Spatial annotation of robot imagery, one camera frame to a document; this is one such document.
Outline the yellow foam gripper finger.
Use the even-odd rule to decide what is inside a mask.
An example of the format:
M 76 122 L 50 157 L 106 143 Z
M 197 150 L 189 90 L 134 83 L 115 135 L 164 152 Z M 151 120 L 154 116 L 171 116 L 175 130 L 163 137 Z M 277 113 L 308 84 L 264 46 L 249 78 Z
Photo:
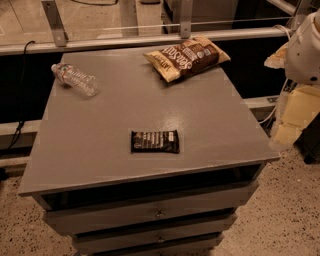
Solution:
M 275 53 L 265 60 L 264 65 L 268 68 L 283 69 L 285 67 L 287 48 L 288 44 L 283 44 Z

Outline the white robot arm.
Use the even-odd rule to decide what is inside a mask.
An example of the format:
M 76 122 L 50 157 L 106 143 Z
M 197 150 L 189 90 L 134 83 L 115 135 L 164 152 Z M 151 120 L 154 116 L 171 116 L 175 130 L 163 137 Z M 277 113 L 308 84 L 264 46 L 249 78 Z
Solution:
M 320 9 L 309 14 L 290 40 L 269 56 L 264 65 L 285 70 L 289 80 L 320 85 Z

